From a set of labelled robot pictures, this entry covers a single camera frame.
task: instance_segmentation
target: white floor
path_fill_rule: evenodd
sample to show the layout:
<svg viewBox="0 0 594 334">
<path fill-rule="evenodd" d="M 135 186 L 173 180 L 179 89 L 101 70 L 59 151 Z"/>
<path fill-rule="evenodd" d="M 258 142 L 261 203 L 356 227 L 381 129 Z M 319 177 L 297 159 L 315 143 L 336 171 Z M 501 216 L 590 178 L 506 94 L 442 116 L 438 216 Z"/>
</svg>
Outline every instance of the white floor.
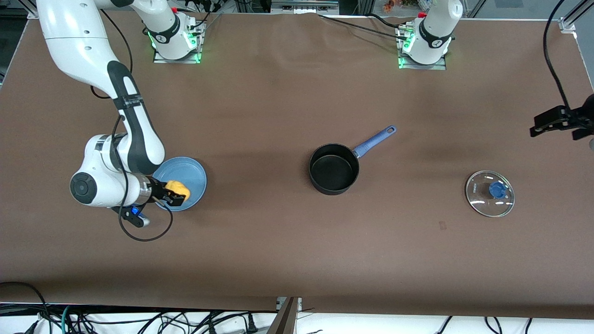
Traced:
<svg viewBox="0 0 594 334">
<path fill-rule="evenodd" d="M 134 314 L 95 314 L 89 319 L 97 321 L 119 322 L 124 320 L 150 319 L 156 313 Z M 198 323 L 207 313 L 188 313 L 191 323 Z M 256 327 L 260 334 L 266 332 L 275 314 L 255 314 Z M 320 334 L 435 334 L 439 331 L 446 317 L 444 316 L 389 316 L 389 315 L 361 315 L 361 314 L 328 314 L 328 313 L 300 313 L 297 321 L 296 334 L 312 334 L 321 330 Z M 0 334 L 23 333 L 37 320 L 36 316 L 0 317 Z M 499 318 L 504 334 L 524 334 L 527 319 Z M 143 322 L 131 324 L 96 324 L 95 329 L 100 334 L 134 334 L 143 326 Z M 160 321 L 154 322 L 145 334 L 157 333 Z M 244 321 L 237 317 L 216 326 L 217 334 L 244 333 Z M 55 334 L 61 333 L 59 327 L 53 327 Z M 35 334 L 49 333 L 48 323 L 38 324 Z M 592 334 L 594 320 L 563 320 L 563 319 L 534 319 L 529 333 L 532 334 Z M 168 326 L 163 334 L 183 334 L 182 329 Z M 482 317 L 453 317 L 444 334 L 492 334 Z"/>
</svg>

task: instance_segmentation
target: yellow object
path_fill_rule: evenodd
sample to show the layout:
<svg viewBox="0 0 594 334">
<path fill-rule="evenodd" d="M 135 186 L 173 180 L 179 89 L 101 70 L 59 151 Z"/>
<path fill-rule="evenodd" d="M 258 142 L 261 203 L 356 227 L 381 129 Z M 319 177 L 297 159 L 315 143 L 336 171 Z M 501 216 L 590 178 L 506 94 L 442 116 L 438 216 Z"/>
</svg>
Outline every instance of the yellow object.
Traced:
<svg viewBox="0 0 594 334">
<path fill-rule="evenodd" d="M 189 189 L 179 181 L 171 180 L 167 182 L 165 189 L 169 189 L 178 195 L 185 195 L 184 201 L 187 201 L 189 198 Z"/>
</svg>

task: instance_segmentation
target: blue pan handle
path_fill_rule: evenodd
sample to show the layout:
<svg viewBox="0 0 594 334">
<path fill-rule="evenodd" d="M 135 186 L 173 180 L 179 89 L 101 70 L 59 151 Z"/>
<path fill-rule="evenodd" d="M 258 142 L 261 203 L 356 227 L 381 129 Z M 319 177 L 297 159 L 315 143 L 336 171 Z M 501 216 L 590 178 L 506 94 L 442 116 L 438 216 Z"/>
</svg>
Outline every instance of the blue pan handle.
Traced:
<svg viewBox="0 0 594 334">
<path fill-rule="evenodd" d="M 384 141 L 384 139 L 388 138 L 389 136 L 392 136 L 395 133 L 396 127 L 393 125 L 381 130 L 378 134 L 369 138 L 361 145 L 357 146 L 353 150 L 353 152 L 355 152 L 355 156 L 357 157 L 357 159 L 359 159 L 360 157 L 364 156 L 369 150 L 371 150 L 372 147 L 381 143 L 382 141 Z"/>
</svg>

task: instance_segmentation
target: brown tabletop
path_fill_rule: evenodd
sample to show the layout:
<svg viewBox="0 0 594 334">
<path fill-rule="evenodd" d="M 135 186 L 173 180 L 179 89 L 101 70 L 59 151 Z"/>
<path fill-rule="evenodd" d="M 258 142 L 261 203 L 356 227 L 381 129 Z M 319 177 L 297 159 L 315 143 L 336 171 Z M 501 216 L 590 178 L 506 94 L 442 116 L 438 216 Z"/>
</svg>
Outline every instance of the brown tabletop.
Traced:
<svg viewBox="0 0 594 334">
<path fill-rule="evenodd" d="M 140 19 L 112 17 L 167 158 L 199 160 L 207 191 L 149 243 L 78 204 L 69 180 L 117 113 L 57 69 L 31 21 L 0 90 L 3 281 L 56 303 L 256 310 L 299 295 L 317 311 L 594 318 L 594 154 L 569 132 L 529 137 L 533 117 L 561 104 L 544 22 L 461 21 L 447 71 L 416 71 L 398 69 L 389 37 L 312 14 L 223 15 L 202 64 L 153 64 Z M 577 107 L 592 88 L 573 36 L 551 30 Z M 361 159 L 348 192 L 313 189 L 315 148 L 390 124 L 398 133 Z M 503 218 L 466 201 L 483 169 L 514 187 Z M 168 221 L 146 213 L 148 228 L 129 226 L 139 237 Z M 0 298 L 34 301 L 17 288 Z"/>
</svg>

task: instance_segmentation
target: blue plate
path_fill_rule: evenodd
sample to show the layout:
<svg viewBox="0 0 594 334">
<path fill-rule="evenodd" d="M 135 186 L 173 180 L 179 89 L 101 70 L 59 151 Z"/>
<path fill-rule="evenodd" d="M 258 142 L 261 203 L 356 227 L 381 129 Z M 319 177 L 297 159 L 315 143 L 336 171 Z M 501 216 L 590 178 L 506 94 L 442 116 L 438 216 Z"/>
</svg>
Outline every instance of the blue plate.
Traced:
<svg viewBox="0 0 594 334">
<path fill-rule="evenodd" d="M 206 190 L 206 171 L 196 160 L 186 157 L 173 157 L 161 164 L 161 166 L 153 173 L 153 178 L 161 182 L 168 182 L 171 180 L 183 183 L 189 189 L 189 198 L 180 206 L 167 207 L 171 211 L 183 211 L 198 203 Z"/>
</svg>

